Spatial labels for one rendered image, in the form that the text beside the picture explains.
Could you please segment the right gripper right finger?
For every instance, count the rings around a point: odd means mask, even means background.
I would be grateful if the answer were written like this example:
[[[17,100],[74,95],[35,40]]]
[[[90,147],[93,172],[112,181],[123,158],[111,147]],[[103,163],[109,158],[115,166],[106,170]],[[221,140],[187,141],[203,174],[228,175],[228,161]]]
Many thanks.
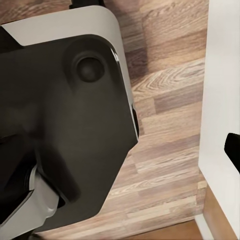
[[[224,151],[240,173],[240,135],[228,133]]]

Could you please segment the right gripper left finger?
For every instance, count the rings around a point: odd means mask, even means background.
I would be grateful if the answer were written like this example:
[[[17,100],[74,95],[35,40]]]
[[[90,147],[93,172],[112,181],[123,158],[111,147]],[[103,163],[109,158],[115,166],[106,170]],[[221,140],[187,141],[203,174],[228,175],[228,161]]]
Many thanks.
[[[22,133],[0,138],[0,193],[26,153]]]

